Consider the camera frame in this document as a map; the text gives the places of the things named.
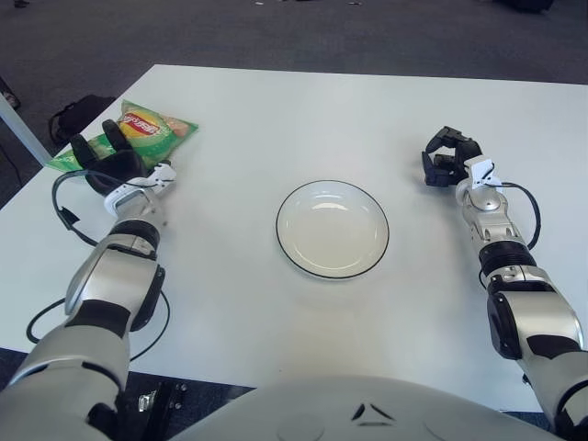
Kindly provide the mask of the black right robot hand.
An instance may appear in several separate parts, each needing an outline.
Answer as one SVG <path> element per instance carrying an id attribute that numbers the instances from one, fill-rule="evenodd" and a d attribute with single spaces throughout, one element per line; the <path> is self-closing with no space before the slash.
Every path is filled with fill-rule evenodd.
<path id="1" fill-rule="evenodd" d="M 480 155 L 481 147 L 476 141 L 445 126 L 422 152 L 425 184 L 430 187 L 456 186 L 469 176 L 465 162 Z"/>

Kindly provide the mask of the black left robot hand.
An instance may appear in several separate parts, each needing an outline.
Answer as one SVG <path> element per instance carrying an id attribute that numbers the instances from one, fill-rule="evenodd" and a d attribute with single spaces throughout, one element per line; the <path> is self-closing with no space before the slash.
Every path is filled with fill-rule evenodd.
<path id="1" fill-rule="evenodd" d="M 76 161 L 88 170 L 87 183 L 105 197 L 133 178 L 146 177 L 148 169 L 117 122 L 107 119 L 102 123 L 102 129 L 114 149 L 112 154 L 100 159 L 81 134 L 71 138 L 71 146 Z"/>

